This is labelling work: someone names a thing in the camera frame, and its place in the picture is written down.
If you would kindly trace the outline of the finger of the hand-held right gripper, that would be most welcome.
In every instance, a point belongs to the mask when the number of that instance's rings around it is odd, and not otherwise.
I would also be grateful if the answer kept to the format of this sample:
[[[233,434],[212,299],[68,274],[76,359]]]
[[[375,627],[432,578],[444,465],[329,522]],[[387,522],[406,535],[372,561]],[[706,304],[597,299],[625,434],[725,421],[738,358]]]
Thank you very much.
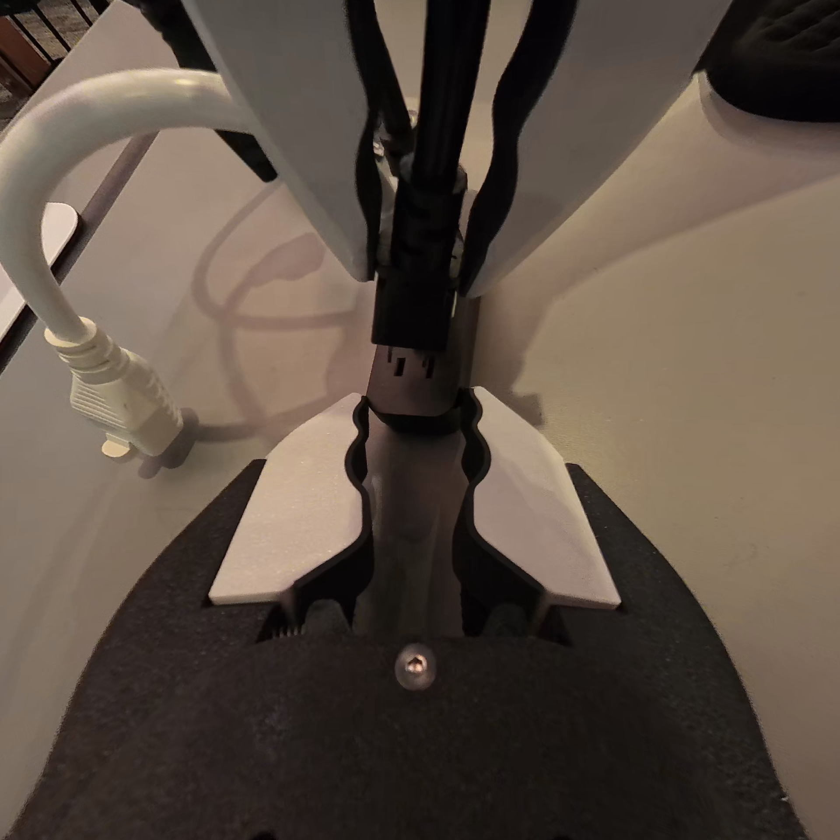
[[[185,10],[249,131],[352,278],[374,278],[383,183],[378,108],[356,59],[368,2],[187,1]]]
[[[500,2],[479,95],[486,173],[469,209],[460,292],[518,267],[635,150],[686,88],[731,3]]]

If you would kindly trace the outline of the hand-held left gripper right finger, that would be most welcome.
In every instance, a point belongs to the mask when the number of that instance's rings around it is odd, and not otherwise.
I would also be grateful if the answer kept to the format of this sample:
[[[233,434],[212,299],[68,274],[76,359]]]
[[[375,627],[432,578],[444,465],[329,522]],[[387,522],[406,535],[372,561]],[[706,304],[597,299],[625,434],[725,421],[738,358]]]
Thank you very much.
[[[467,481],[458,512],[463,627],[515,606],[538,630],[555,606],[615,610],[613,581],[564,459],[483,387],[461,394]]]

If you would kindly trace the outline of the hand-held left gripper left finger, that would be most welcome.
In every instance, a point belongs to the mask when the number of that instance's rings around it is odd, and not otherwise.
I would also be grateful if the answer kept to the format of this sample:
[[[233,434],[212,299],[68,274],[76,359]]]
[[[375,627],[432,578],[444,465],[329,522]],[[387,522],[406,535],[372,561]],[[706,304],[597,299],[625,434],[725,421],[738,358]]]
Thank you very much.
[[[209,590],[215,606],[276,603],[302,623],[318,601],[348,623],[372,578],[369,403],[351,393],[284,437],[266,457]]]

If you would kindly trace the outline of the black power strip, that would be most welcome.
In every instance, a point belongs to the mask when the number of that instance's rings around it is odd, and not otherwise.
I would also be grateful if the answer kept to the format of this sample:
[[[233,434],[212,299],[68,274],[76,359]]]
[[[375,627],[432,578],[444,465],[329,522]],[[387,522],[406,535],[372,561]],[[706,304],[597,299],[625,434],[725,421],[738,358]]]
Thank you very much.
[[[480,300],[460,297],[448,344],[433,353],[375,347],[366,396],[371,411],[401,434],[443,436],[460,427],[462,392],[469,386]]]

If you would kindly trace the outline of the white power plug with cable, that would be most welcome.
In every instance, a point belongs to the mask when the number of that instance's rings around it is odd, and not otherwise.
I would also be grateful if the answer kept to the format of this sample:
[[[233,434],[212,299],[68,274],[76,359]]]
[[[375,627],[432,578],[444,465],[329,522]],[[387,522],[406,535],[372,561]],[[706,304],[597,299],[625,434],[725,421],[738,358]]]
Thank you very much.
[[[378,107],[318,106],[281,115],[266,151],[296,190],[313,226],[349,273],[373,276],[382,179],[373,131]],[[182,411],[160,377],[69,303],[41,242],[58,183],[79,163],[120,140],[199,128],[256,133],[256,123],[216,72],[126,70],[78,82],[29,110],[2,139],[2,268],[45,326],[45,340],[67,364],[70,404],[105,436],[102,452],[158,456],[181,433]]]

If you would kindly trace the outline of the black rounded object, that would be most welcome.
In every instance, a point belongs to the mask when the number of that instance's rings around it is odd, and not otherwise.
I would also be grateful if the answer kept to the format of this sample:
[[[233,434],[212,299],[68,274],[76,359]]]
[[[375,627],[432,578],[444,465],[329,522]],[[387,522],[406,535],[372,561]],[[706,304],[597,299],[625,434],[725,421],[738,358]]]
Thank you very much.
[[[730,2],[695,72],[752,115],[838,123],[839,2]]]

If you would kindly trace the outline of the white rounded plastic plate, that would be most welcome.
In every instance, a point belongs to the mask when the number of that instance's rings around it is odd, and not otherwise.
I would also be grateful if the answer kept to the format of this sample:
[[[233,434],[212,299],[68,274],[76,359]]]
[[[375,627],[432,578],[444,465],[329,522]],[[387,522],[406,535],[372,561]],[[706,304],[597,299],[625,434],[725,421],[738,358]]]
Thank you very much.
[[[48,203],[41,223],[41,242],[44,257],[52,267],[68,246],[79,225],[77,211],[66,203]],[[1,340],[12,332],[26,308],[26,299],[1,266]]]

